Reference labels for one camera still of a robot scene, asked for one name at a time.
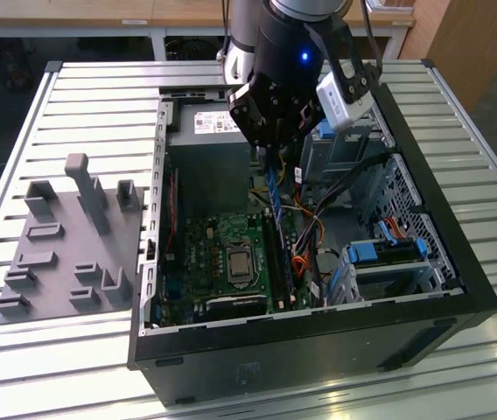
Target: green circuit board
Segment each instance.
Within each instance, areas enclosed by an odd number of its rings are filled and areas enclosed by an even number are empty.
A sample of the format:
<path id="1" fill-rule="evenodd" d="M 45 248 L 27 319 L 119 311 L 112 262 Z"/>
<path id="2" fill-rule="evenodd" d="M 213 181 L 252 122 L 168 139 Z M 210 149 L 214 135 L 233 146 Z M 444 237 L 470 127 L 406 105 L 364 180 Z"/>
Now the green circuit board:
<path id="1" fill-rule="evenodd" d="M 265 295 L 268 313 L 274 312 L 262 218 L 257 214 L 226 214 L 186 222 L 180 278 L 169 278 L 173 296 L 164 304 L 167 325 L 193 321 L 193 308 L 208 299 L 226 296 Z M 283 236 L 288 246 L 297 238 L 293 215 L 283 218 Z M 228 252 L 235 247 L 250 249 L 252 276 L 246 283 L 230 282 Z M 308 305 L 307 290 L 298 290 L 294 309 Z"/>

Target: slotted metal table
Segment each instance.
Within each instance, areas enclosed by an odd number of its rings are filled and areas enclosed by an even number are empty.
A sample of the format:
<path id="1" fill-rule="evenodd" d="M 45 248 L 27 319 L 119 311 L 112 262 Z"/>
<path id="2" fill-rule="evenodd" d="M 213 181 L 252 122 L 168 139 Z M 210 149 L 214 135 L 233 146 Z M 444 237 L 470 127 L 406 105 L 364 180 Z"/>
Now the slotted metal table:
<path id="1" fill-rule="evenodd" d="M 384 72 L 497 292 L 495 155 L 436 69 L 393 61 Z M 170 82 L 221 84 L 221 70 L 211 62 L 47 68 L 0 180 L 0 290 L 28 211 L 23 194 L 32 179 L 74 189 L 64 177 L 68 153 L 87 153 L 106 188 L 123 176 L 149 188 L 158 88 Z M 412 368 L 171 410 L 140 372 L 126 368 L 129 330 L 130 311 L 0 325 L 0 417 L 497 417 L 497 314 Z"/>

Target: power supply label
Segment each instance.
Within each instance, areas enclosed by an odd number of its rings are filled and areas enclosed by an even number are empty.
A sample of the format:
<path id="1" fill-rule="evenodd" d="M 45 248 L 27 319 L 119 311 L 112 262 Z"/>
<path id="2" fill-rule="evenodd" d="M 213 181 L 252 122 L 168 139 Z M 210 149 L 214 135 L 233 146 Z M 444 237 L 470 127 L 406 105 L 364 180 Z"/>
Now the power supply label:
<path id="1" fill-rule="evenodd" d="M 238 133 L 239 127 L 228 111 L 197 112 L 194 134 Z"/>

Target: cpu socket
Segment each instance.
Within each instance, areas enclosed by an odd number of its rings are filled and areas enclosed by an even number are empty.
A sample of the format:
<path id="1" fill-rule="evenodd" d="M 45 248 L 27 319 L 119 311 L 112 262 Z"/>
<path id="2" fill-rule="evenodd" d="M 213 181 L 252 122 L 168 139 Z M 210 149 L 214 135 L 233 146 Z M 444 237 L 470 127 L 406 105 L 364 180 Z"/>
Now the cpu socket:
<path id="1" fill-rule="evenodd" d="M 239 289 L 252 282 L 254 267 L 250 242 L 232 242 L 227 245 L 227 280 Z"/>

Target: wooden desk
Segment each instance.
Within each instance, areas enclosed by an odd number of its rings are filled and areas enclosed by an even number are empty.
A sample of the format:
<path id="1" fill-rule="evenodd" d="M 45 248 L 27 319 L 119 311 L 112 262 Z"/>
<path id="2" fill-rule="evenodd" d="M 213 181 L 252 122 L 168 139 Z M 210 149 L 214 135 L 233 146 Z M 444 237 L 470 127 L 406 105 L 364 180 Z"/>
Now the wooden desk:
<path id="1" fill-rule="evenodd" d="M 366 36 L 359 1 L 346 21 L 354 36 Z M 371 15 L 386 59 L 398 57 L 414 22 L 406 14 Z M 222 25 L 221 0 L 0 0 L 2 38 L 145 36 L 155 60 L 166 60 L 165 37 L 219 36 Z"/>
<path id="2" fill-rule="evenodd" d="M 416 21 L 413 16 L 403 13 L 374 13 L 370 19 L 373 27 L 411 27 Z M 344 20 L 352 27 L 363 27 L 359 0 L 353 1 Z M 154 0 L 151 24 L 222 27 L 221 0 Z"/>
<path id="3" fill-rule="evenodd" d="M 0 27 L 148 25 L 153 1 L 0 0 Z"/>
<path id="4" fill-rule="evenodd" d="M 415 18 L 405 13 L 373 13 L 370 19 L 374 35 L 380 39 L 380 46 L 384 46 L 384 58 L 397 59 Z M 367 36 L 359 0 L 353 1 L 344 20 L 355 37 Z M 165 43 L 160 39 L 167 36 L 222 35 L 221 0 L 154 0 L 150 24 L 157 27 L 152 39 L 156 60 L 161 60 L 165 56 Z"/>

